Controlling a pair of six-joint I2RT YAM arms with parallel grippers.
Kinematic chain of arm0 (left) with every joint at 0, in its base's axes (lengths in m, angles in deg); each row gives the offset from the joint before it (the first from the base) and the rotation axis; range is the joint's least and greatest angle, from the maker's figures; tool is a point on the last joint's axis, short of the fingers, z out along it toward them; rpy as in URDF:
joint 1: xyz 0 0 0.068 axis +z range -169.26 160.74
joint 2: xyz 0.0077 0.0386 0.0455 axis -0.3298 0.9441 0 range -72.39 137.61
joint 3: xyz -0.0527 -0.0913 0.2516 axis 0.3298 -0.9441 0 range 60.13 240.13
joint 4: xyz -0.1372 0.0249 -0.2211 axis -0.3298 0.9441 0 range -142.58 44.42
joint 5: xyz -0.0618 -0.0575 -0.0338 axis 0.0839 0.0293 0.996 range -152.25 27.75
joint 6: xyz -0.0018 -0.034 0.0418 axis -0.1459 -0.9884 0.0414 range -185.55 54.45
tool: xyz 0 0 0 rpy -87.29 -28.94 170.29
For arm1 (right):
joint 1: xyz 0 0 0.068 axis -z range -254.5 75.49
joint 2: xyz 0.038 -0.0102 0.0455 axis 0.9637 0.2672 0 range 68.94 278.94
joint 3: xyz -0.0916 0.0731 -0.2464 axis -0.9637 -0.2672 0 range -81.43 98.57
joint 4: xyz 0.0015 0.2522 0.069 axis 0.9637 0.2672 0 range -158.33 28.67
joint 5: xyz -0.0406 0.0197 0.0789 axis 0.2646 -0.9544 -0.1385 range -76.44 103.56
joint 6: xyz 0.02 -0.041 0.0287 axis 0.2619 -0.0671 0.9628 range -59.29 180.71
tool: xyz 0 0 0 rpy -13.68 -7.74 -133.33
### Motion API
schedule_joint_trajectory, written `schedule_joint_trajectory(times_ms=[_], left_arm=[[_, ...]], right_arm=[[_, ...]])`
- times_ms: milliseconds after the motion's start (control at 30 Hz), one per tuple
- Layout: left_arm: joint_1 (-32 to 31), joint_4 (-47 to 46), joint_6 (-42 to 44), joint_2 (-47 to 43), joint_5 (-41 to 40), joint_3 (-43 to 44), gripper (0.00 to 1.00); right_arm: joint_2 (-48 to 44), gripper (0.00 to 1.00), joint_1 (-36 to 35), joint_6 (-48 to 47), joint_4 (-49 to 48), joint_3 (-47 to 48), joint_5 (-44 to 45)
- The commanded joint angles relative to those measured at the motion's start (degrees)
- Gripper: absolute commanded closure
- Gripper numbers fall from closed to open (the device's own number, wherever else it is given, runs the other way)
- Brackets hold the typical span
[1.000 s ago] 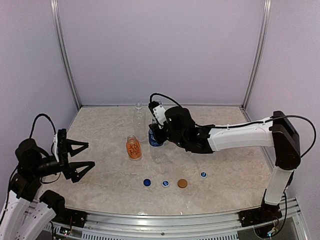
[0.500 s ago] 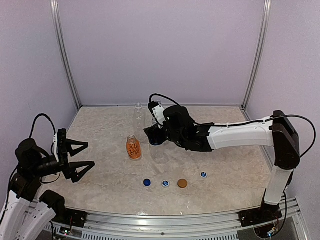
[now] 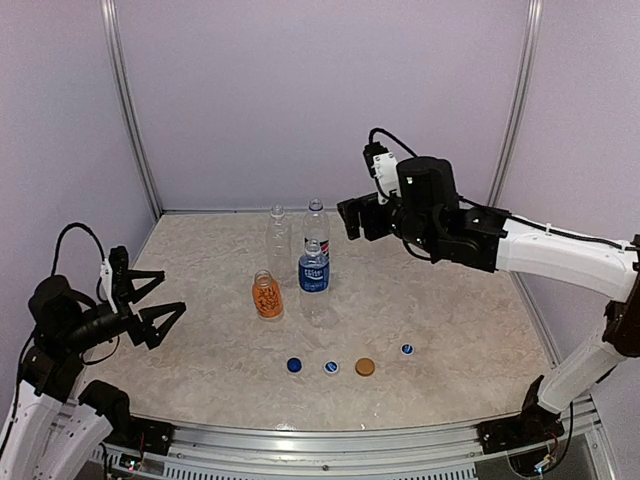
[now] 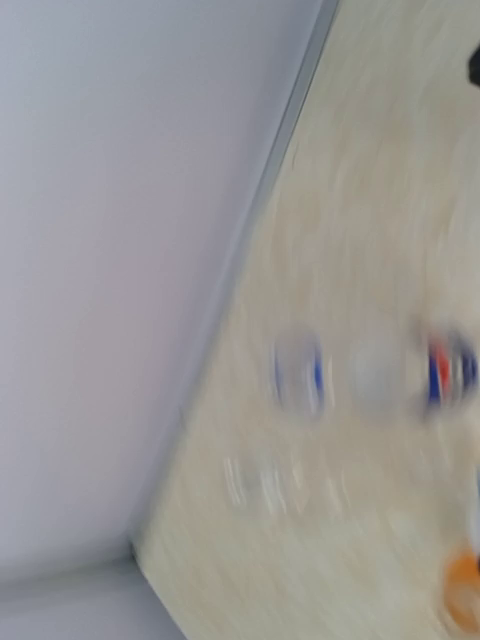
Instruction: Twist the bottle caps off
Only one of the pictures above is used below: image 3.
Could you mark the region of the orange juice bottle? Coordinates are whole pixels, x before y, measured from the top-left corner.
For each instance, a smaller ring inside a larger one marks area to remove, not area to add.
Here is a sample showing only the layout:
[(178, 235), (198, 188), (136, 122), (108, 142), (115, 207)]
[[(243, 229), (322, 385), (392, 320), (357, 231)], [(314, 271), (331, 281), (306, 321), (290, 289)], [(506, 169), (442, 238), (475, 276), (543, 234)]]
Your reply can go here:
[(281, 317), (284, 307), (280, 287), (268, 270), (254, 275), (252, 298), (262, 320), (275, 322)]

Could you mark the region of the clear plastic bottle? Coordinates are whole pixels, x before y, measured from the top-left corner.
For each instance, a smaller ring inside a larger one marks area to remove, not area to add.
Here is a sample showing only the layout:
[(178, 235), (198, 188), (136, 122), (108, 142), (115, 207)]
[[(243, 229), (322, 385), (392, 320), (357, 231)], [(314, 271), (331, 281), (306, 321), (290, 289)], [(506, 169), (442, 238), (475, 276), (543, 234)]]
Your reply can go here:
[(268, 269), (280, 284), (288, 284), (292, 269), (292, 228), (290, 219), (281, 204), (274, 205), (269, 212), (266, 230), (266, 253)]

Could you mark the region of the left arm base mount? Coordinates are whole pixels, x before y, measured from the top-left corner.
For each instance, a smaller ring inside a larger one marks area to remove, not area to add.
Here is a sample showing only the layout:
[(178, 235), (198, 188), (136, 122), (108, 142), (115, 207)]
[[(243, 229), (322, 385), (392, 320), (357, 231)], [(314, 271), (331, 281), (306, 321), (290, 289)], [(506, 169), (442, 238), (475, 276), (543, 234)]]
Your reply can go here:
[(144, 454), (168, 455), (175, 427), (168, 422), (133, 415), (126, 392), (94, 380), (81, 392), (78, 402), (92, 407), (97, 415), (109, 421), (112, 430), (105, 438), (107, 443)]

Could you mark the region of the gold bottle cap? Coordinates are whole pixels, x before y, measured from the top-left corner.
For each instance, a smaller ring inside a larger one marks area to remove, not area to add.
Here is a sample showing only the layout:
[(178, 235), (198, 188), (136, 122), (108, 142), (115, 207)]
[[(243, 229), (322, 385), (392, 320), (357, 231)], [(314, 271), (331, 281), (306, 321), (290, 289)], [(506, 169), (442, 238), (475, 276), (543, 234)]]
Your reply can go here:
[(355, 363), (355, 372), (363, 377), (371, 376), (376, 370), (375, 362), (368, 357), (359, 358)]

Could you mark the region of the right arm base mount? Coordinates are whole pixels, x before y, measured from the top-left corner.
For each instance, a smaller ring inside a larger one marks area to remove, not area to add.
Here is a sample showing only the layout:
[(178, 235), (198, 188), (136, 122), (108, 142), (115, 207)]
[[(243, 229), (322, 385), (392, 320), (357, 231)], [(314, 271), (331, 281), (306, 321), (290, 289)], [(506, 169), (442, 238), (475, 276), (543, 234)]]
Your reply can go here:
[(476, 432), (484, 454), (513, 450), (564, 434), (560, 413), (553, 413), (538, 404), (543, 378), (540, 375), (529, 386), (519, 413), (477, 425)]

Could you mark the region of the blue Pepsi bottle cap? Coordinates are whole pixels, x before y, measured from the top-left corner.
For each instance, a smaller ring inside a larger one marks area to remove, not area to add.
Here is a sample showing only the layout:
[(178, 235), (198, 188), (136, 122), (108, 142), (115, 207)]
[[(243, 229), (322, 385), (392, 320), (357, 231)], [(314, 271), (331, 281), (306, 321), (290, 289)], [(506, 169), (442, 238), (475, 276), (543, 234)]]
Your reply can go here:
[(302, 370), (302, 362), (297, 357), (291, 357), (286, 362), (286, 368), (290, 373), (299, 373)]

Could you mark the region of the white blue water cap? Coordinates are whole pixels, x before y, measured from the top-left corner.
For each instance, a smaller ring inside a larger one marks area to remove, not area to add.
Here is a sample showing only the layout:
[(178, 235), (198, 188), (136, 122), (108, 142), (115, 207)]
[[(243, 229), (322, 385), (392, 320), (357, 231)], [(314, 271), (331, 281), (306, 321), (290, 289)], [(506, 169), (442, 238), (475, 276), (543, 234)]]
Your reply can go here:
[(405, 343), (401, 346), (401, 352), (405, 356), (410, 356), (414, 354), (415, 349), (411, 344)]

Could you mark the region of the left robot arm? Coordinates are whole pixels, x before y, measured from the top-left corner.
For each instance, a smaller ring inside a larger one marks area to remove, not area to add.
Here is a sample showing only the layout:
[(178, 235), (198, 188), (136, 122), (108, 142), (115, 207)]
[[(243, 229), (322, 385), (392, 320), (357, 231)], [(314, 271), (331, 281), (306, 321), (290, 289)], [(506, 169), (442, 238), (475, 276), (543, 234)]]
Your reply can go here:
[(137, 419), (128, 394), (104, 381), (91, 381), (75, 397), (71, 414), (61, 414), (90, 364), (87, 351), (122, 334), (148, 349), (161, 345), (185, 313), (185, 303), (139, 311), (132, 306), (163, 279), (161, 271), (125, 271), (112, 284), (111, 298), (101, 303), (58, 274), (36, 287), (28, 302), (35, 328), (21, 354), (2, 430), (2, 478), (72, 479), (106, 441), (141, 453), (167, 452), (171, 427)]

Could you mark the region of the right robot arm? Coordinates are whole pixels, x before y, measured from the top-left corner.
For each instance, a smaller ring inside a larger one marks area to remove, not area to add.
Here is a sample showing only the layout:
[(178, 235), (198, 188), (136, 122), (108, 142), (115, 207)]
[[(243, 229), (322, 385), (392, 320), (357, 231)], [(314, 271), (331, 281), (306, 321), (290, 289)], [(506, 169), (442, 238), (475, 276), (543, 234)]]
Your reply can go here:
[(376, 192), (340, 202), (349, 239), (394, 235), (421, 260), (525, 273), (606, 296), (606, 325), (529, 389), (511, 433), (535, 442), (557, 416), (618, 364), (639, 355), (639, 242), (588, 237), (476, 204), (456, 191), (449, 161), (390, 154), (367, 162)]

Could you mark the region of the blue label water bottle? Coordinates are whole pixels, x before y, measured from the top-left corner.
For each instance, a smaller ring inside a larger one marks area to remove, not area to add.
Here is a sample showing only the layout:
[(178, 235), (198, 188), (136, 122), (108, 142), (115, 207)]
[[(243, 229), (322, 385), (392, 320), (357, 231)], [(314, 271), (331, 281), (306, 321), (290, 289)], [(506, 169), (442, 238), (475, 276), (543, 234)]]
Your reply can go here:
[(329, 283), (329, 258), (317, 239), (309, 239), (298, 260), (298, 284), (302, 313), (311, 322), (319, 323), (328, 310)]

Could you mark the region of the Pepsi bottle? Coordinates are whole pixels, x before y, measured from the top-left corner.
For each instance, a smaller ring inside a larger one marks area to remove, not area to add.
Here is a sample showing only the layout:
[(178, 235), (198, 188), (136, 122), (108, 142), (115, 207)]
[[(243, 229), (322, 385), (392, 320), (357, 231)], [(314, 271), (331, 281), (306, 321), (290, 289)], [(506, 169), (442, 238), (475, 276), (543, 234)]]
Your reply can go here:
[(319, 198), (309, 201), (308, 211), (303, 218), (303, 239), (305, 243), (317, 240), (322, 254), (326, 258), (330, 257), (330, 222), (324, 204)]

